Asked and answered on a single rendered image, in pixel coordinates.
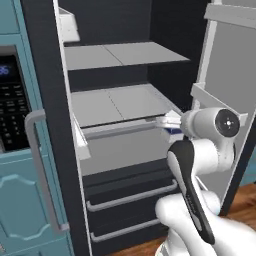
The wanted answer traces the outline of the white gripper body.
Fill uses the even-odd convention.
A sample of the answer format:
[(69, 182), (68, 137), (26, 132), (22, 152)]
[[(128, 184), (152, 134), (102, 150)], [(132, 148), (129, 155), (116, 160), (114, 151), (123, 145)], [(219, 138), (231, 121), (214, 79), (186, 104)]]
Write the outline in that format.
[(156, 118), (156, 125), (161, 128), (180, 128), (181, 116), (171, 110), (164, 116)]

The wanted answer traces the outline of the white and blue milk carton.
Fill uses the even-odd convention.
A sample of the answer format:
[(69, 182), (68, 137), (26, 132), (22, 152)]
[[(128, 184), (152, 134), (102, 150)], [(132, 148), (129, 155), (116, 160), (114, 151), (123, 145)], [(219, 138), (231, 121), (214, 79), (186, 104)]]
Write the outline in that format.
[(184, 134), (178, 128), (163, 128), (161, 135), (168, 143), (174, 143), (176, 140), (182, 140)]

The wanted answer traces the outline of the grey fridge crisper drawer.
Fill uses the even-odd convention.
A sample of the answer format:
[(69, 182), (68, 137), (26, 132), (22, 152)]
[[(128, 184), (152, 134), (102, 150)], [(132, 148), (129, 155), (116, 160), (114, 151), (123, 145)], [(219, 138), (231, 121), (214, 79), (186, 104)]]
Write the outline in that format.
[(87, 141), (91, 157), (80, 161), (83, 176), (163, 159), (170, 146), (152, 124), (91, 134)]

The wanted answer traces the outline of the grey fridge shelf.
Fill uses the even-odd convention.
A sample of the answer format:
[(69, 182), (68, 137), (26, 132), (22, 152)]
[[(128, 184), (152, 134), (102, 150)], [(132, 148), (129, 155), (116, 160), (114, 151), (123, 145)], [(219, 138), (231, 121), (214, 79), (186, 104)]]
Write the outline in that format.
[(152, 84), (73, 92), (72, 109), (81, 128), (162, 116), (182, 111)]
[(155, 42), (66, 47), (65, 57), (69, 71), (187, 61)]

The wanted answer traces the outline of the grey right fridge door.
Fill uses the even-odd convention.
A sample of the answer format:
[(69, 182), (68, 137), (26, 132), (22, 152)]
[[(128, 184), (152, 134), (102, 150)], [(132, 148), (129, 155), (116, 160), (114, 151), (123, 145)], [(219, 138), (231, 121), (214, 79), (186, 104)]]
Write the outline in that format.
[[(223, 4), (256, 8), (256, 0), (212, 0)], [(256, 146), (256, 29), (207, 20), (197, 83), (248, 118), (235, 139), (236, 158), (225, 172), (202, 175), (206, 187), (221, 200), (225, 215)]]

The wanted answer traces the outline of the black fridge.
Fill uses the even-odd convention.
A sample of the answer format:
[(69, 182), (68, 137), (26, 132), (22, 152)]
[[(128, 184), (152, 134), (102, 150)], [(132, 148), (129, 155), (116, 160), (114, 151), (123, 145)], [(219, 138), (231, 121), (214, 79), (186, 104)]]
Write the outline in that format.
[[(211, 0), (60, 0), (77, 22), (79, 42), (66, 47), (155, 42), (187, 61), (68, 70), (73, 92), (152, 84), (182, 113), (190, 110), (192, 84), (206, 31), (205, 10)], [(156, 125), (156, 117), (81, 128), (91, 134)]]

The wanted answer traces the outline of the black left fridge door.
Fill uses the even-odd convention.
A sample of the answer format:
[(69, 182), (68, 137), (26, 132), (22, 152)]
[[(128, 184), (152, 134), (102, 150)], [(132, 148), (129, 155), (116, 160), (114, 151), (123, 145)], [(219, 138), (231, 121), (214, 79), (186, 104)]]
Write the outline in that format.
[(91, 256), (57, 0), (20, 0), (75, 256)]

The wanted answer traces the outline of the grey door bin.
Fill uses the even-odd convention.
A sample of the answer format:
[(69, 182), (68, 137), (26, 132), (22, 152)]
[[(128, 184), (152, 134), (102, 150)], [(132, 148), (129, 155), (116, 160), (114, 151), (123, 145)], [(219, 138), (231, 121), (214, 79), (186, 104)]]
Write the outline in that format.
[(204, 89), (205, 83), (194, 83), (191, 89), (191, 96), (193, 97), (193, 108), (199, 109), (201, 106), (210, 108), (210, 107), (219, 107), (226, 108), (232, 111), (237, 115), (240, 125), (244, 126), (247, 122), (248, 114), (239, 113), (234, 108), (230, 107), (226, 103), (222, 102), (220, 99), (216, 98), (214, 95), (210, 94)]
[(256, 8), (208, 4), (205, 19), (256, 29)]

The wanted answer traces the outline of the black freezer drawer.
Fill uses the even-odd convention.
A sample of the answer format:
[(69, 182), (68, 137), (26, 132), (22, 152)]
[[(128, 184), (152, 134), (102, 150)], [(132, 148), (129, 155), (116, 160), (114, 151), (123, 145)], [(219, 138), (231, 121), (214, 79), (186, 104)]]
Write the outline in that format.
[(92, 205), (169, 186), (175, 179), (166, 160), (126, 166), (83, 177), (86, 202)]
[[(109, 209), (88, 212), (89, 232), (96, 236), (157, 219), (155, 205), (158, 197), (139, 200)], [(107, 256), (144, 242), (165, 236), (168, 228), (163, 224), (144, 228), (126, 235), (95, 243), (91, 240), (93, 256)]]

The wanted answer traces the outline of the white door bin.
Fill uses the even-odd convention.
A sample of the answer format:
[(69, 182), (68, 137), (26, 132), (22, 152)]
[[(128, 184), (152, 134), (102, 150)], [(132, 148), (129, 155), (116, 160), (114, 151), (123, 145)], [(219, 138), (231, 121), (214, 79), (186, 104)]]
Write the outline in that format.
[(59, 8), (62, 38), (64, 42), (79, 42), (80, 36), (75, 15), (63, 8)]
[(74, 129), (75, 129), (75, 145), (76, 145), (79, 159), (80, 160), (89, 159), (91, 157), (91, 154), (90, 154), (90, 150), (89, 150), (86, 138), (79, 126), (79, 123), (75, 115), (72, 115), (72, 118), (73, 118)]

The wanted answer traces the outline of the black built-in microwave oven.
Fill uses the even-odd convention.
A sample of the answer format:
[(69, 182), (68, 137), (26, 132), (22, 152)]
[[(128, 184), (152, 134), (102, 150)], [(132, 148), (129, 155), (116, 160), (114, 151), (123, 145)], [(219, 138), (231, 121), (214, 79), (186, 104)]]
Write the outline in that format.
[(0, 46), (0, 146), (4, 153), (29, 147), (24, 122), (30, 110), (17, 49)]

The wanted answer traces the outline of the teal cupboard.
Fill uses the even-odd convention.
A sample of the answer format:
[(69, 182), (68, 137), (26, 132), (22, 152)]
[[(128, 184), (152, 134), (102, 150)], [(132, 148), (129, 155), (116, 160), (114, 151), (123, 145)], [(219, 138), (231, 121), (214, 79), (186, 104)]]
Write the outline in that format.
[[(0, 0), (4, 45), (17, 49), (30, 112), (43, 109), (20, 0)], [(45, 120), (36, 123), (36, 136), (58, 221), (67, 223)], [(0, 146), (0, 256), (74, 256), (69, 230), (51, 227), (30, 146), (6, 153)]]

